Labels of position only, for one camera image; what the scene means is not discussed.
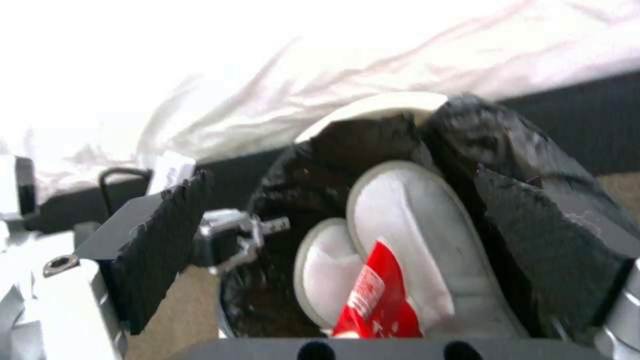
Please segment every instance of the white bedsheet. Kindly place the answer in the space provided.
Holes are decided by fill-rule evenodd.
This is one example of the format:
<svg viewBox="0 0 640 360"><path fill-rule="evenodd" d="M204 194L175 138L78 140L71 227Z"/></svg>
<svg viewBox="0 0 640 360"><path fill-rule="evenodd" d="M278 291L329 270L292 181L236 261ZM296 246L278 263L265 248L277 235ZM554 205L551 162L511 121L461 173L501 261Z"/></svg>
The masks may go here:
<svg viewBox="0 0 640 360"><path fill-rule="evenodd" d="M34 159L40 202L166 149L291 143L383 92L501 99L640 69L636 0L233 3L0 5L0 152Z"/></svg>

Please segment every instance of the red label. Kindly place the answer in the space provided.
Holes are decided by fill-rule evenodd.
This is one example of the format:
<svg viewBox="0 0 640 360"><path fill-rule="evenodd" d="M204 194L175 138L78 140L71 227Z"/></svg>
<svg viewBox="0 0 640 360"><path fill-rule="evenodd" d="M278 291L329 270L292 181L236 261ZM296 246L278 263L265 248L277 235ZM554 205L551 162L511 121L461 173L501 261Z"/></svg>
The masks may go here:
<svg viewBox="0 0 640 360"><path fill-rule="evenodd" d="M362 268L334 336L361 338L422 337L415 311L406 301L402 270L391 250L378 241Z"/></svg>

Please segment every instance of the screw hole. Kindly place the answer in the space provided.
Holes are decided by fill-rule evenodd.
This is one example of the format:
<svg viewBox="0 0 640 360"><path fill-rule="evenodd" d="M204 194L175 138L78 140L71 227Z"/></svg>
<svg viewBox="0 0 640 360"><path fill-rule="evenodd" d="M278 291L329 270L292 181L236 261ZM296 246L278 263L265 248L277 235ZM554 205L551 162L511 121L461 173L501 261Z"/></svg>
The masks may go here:
<svg viewBox="0 0 640 360"><path fill-rule="evenodd" d="M444 348L445 360L483 360L471 345L462 341L447 344Z"/></svg>
<svg viewBox="0 0 640 360"><path fill-rule="evenodd" d="M329 345L313 341L300 349L298 360L335 360L335 353Z"/></svg>
<svg viewBox="0 0 640 360"><path fill-rule="evenodd" d="M51 267L52 268L63 267L66 264L69 264L69 258L66 257L66 256L62 257L62 258L55 259L54 261L51 261Z"/></svg>

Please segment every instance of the white sneaker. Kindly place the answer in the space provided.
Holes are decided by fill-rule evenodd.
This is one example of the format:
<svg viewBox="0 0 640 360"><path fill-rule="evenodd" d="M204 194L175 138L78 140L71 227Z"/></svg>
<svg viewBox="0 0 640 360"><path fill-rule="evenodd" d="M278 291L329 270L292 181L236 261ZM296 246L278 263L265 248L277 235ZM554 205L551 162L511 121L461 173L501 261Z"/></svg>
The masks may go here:
<svg viewBox="0 0 640 360"><path fill-rule="evenodd" d="M372 168L349 194L347 223L364 261L385 240L426 336L525 334L464 205L437 175L407 161Z"/></svg>
<svg viewBox="0 0 640 360"><path fill-rule="evenodd" d="M333 329L362 265L344 219L322 221L307 233L293 285L300 307L321 329Z"/></svg>

